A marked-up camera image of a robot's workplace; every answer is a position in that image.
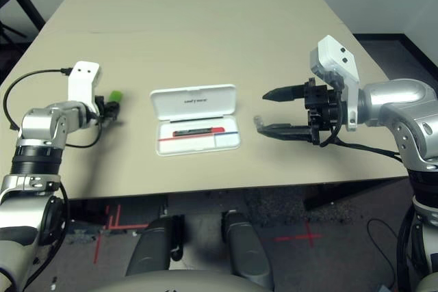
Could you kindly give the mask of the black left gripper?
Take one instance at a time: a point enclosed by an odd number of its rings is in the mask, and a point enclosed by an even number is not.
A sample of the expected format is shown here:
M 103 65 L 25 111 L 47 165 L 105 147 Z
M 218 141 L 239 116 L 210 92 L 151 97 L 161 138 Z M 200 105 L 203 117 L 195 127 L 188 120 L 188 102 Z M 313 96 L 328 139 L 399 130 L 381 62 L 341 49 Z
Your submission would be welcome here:
M 106 108 L 105 108 L 104 96 L 95 96 L 94 103 L 96 105 L 96 110 L 99 115 L 99 119 L 98 119 L 99 124 L 111 124 L 117 121 L 118 112 L 114 112 L 114 111 L 106 112 L 106 109 L 120 109 L 119 101 L 108 101 L 106 102 Z

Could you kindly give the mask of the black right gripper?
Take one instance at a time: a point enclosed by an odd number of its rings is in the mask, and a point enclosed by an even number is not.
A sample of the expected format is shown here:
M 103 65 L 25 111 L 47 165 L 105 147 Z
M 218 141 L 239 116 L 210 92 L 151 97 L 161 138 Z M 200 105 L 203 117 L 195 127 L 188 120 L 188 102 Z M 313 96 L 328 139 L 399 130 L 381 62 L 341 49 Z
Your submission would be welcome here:
M 334 80 L 333 89 L 316 85 L 314 78 L 302 85 L 275 88 L 266 92 L 263 100 L 275 102 L 294 101 L 305 98 L 308 110 L 308 126 L 291 124 L 270 124 L 257 127 L 257 132 L 276 140 L 311 141 L 314 145 L 326 147 L 333 144 L 344 123 L 342 91 L 344 84 Z

